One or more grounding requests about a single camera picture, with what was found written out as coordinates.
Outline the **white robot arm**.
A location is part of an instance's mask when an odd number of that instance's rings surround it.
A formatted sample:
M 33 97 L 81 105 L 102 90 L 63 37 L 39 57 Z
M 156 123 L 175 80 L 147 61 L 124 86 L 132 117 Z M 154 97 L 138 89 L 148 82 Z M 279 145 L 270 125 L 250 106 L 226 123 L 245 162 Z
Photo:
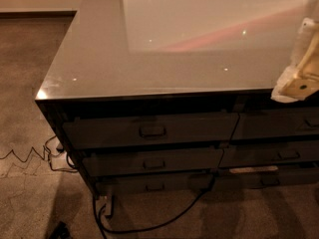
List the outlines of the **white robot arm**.
M 290 65 L 282 72 L 271 98 L 288 104 L 305 101 L 319 91 L 319 0 L 309 0 Z

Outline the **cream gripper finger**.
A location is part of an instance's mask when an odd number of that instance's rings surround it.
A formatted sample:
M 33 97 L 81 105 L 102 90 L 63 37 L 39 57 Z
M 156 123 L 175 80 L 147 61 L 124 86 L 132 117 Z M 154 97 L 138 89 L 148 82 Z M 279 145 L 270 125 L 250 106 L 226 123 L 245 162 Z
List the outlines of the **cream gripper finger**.
M 305 101 L 319 91 L 319 33 L 299 38 L 291 64 L 283 71 L 271 98 L 279 103 Z

